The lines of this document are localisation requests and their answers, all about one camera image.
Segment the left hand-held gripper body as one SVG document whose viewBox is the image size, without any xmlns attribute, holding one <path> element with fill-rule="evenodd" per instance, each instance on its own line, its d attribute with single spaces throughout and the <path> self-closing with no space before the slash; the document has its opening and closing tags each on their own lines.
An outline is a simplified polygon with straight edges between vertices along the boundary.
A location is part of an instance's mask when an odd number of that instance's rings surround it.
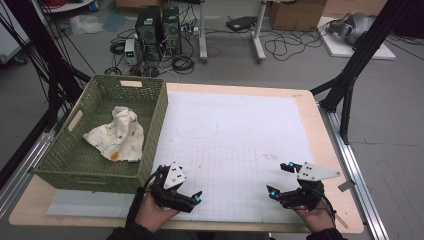
<svg viewBox="0 0 424 240">
<path fill-rule="evenodd" d="M 159 165 L 146 180 L 146 188 L 160 207 L 190 213 L 195 207 L 195 196 L 188 197 L 177 192 L 186 180 L 182 168 L 172 162 L 170 165 Z"/>
</svg>

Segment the green woven basket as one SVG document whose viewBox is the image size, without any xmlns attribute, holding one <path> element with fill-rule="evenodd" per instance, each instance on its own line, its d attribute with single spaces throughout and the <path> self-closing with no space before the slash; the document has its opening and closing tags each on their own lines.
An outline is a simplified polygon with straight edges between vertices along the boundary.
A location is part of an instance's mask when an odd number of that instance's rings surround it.
<svg viewBox="0 0 424 240">
<path fill-rule="evenodd" d="M 144 129 L 142 158 L 137 162 L 112 162 L 83 139 L 85 133 L 111 122 L 116 106 L 133 110 Z M 151 175 L 167 106 L 163 79 L 93 76 L 34 173 L 57 189 L 134 193 Z"/>
</svg>

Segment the cream printed cloth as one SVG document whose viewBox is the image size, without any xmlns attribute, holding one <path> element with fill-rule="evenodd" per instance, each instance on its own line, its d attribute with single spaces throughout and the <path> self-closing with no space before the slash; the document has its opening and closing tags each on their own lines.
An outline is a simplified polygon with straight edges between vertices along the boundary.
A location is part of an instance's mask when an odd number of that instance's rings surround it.
<svg viewBox="0 0 424 240">
<path fill-rule="evenodd" d="M 83 135 L 83 139 L 95 147 L 109 161 L 138 162 L 143 155 L 144 128 L 137 114 L 130 108 L 116 106 L 113 120 Z"/>
</svg>

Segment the person's left hand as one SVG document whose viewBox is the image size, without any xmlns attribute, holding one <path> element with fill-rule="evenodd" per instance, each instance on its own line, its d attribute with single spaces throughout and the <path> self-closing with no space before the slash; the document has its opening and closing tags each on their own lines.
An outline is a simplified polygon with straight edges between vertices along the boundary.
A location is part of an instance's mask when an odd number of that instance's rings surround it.
<svg viewBox="0 0 424 240">
<path fill-rule="evenodd" d="M 175 209 L 164 209 L 156 204 L 150 193 L 147 193 L 139 206 L 135 217 L 138 225 L 145 227 L 152 233 L 157 232 L 168 220 L 178 215 Z"/>
</svg>

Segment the person's right hand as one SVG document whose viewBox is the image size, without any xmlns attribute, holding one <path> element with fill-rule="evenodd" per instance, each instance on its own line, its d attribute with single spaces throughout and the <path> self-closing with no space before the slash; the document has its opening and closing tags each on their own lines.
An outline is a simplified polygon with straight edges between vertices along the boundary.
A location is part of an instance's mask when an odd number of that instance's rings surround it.
<svg viewBox="0 0 424 240">
<path fill-rule="evenodd" d="M 298 206 L 294 208 L 294 211 L 303 220 L 311 233 L 336 227 L 327 204 L 323 200 L 312 211 L 308 211 L 305 206 Z"/>
</svg>

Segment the white floor board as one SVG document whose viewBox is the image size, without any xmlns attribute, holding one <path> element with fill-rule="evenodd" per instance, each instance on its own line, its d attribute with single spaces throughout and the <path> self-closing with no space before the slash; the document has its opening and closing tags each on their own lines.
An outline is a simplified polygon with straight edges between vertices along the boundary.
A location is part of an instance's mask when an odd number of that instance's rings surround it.
<svg viewBox="0 0 424 240">
<path fill-rule="evenodd" d="M 318 23 L 318 31 L 321 39 L 332 57 L 350 58 L 354 51 L 353 47 L 348 45 L 337 34 L 330 34 L 327 32 L 329 22 L 332 21 L 331 17 L 322 17 Z M 390 51 L 388 47 L 382 44 L 376 51 L 373 60 L 389 60 L 393 61 L 396 58 L 395 54 Z"/>
</svg>

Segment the white table leg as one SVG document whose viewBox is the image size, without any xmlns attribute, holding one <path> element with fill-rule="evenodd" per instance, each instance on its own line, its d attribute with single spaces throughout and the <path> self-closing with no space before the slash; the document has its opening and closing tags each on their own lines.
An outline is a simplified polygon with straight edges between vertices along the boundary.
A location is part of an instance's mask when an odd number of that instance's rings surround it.
<svg viewBox="0 0 424 240">
<path fill-rule="evenodd" d="M 205 36 L 205 17 L 204 17 L 204 6 L 205 0 L 199 0 L 199 10 L 200 10 L 200 20 L 199 20 L 199 56 L 200 61 L 203 64 L 207 63 L 208 54 L 207 54 L 207 44 Z"/>
<path fill-rule="evenodd" d="M 266 1 L 260 0 L 259 1 L 259 9 L 258 9 L 258 15 L 257 15 L 257 23 L 256 23 L 256 29 L 252 32 L 252 41 L 256 50 L 257 54 L 257 62 L 261 63 L 266 59 L 261 41 L 260 41 L 260 33 L 261 33 L 261 27 L 265 15 L 266 10 Z"/>
</svg>

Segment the flat black box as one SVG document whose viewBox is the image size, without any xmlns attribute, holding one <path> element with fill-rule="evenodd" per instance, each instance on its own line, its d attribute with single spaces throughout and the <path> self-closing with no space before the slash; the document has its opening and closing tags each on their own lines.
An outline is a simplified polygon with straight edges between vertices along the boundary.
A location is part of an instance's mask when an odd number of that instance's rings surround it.
<svg viewBox="0 0 424 240">
<path fill-rule="evenodd" d="M 234 32 L 250 29 L 255 26 L 257 22 L 256 17 L 243 16 L 226 22 L 226 26 Z"/>
</svg>

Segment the large cardboard box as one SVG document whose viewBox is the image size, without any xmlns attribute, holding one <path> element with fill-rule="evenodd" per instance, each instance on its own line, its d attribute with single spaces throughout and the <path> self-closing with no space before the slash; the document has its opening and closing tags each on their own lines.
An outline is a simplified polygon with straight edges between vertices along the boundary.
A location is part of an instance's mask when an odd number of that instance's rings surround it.
<svg viewBox="0 0 424 240">
<path fill-rule="evenodd" d="M 273 2 L 269 14 L 274 30 L 315 31 L 327 0 L 292 0 Z"/>
</svg>

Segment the grey rounded device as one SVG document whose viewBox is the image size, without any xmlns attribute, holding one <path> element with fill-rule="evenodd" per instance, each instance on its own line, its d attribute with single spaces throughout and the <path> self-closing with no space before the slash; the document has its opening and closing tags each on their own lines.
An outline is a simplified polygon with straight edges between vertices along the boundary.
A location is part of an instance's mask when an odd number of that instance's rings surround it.
<svg viewBox="0 0 424 240">
<path fill-rule="evenodd" d="M 368 32 L 373 23 L 374 19 L 364 13 L 347 13 L 340 19 L 332 20 L 327 32 L 337 34 L 347 44 L 354 46 Z"/>
</svg>

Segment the slim black computer tower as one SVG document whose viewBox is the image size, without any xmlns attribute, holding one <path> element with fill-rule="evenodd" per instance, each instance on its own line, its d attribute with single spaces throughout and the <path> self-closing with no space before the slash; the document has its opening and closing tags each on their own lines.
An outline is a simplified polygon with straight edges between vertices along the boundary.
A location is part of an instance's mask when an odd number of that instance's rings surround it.
<svg viewBox="0 0 424 240">
<path fill-rule="evenodd" d="M 178 7 L 165 7 L 162 13 L 162 23 L 166 39 L 166 49 L 172 55 L 180 55 L 181 33 Z"/>
</svg>

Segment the large black computer tower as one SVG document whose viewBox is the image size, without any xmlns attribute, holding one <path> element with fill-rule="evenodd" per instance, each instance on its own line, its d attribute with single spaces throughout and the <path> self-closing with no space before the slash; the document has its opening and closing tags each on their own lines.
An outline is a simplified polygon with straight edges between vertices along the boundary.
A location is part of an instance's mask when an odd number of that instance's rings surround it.
<svg viewBox="0 0 424 240">
<path fill-rule="evenodd" d="M 160 8 L 158 6 L 142 6 L 135 29 L 144 59 L 159 61 L 159 44 L 163 40 Z"/>
</svg>

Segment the clear plastic bag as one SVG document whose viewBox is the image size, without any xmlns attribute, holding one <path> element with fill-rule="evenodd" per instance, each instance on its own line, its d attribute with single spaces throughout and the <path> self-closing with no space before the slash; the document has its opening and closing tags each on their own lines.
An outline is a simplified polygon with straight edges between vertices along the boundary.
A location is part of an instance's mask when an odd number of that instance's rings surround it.
<svg viewBox="0 0 424 240">
<path fill-rule="evenodd" d="M 96 16 L 78 15 L 70 19 L 74 35 L 96 34 L 103 31 L 103 24 Z"/>
</svg>

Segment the small grey bracket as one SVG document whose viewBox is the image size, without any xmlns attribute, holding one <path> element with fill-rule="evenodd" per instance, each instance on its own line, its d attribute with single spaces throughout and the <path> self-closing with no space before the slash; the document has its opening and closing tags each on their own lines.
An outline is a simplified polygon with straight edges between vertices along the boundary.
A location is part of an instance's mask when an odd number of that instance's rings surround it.
<svg viewBox="0 0 424 240">
<path fill-rule="evenodd" d="M 355 185 L 356 185 L 356 183 L 355 183 L 353 180 L 348 180 L 348 181 L 346 181 L 346 182 L 344 182 L 344 183 L 340 184 L 340 185 L 338 186 L 338 189 L 339 189 L 341 192 L 345 192 L 345 191 L 347 191 L 348 189 L 352 189 Z"/>
</svg>

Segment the aluminium rail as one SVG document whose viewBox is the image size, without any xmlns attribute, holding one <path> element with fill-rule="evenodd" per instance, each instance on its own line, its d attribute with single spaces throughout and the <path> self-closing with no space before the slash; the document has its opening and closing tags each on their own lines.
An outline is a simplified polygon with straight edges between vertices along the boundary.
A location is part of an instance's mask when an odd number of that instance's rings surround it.
<svg viewBox="0 0 424 240">
<path fill-rule="evenodd" d="M 42 158 L 55 136 L 54 131 L 30 133 L 0 171 L 0 220 L 32 176 L 32 169 Z"/>
<path fill-rule="evenodd" d="M 367 183 L 357 163 L 354 151 L 350 144 L 346 144 L 339 133 L 341 121 L 336 113 L 319 109 L 327 126 L 330 136 L 334 139 L 336 149 L 341 157 L 342 170 L 347 174 L 347 179 L 353 181 L 353 194 L 360 206 L 360 215 L 363 226 L 374 240 L 390 240 L 379 212 L 374 204 Z"/>
</svg>

